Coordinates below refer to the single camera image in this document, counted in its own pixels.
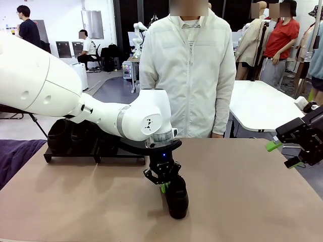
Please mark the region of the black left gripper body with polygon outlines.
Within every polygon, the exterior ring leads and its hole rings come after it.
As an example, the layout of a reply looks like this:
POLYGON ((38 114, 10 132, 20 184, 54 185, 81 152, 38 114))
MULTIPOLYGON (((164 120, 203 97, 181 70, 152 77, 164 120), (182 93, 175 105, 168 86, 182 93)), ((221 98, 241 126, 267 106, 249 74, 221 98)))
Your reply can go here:
POLYGON ((173 174, 173 155, 171 149, 155 148, 149 151, 149 171, 157 176, 173 174))

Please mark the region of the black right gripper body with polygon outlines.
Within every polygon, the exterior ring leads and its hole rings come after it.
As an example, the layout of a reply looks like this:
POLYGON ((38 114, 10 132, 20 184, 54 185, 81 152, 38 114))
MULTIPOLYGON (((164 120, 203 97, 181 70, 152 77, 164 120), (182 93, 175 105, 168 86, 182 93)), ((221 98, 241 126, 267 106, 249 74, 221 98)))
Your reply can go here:
POLYGON ((305 161, 314 166, 322 161, 322 106, 308 113, 303 121, 306 123, 306 141, 303 149, 308 155, 305 161))

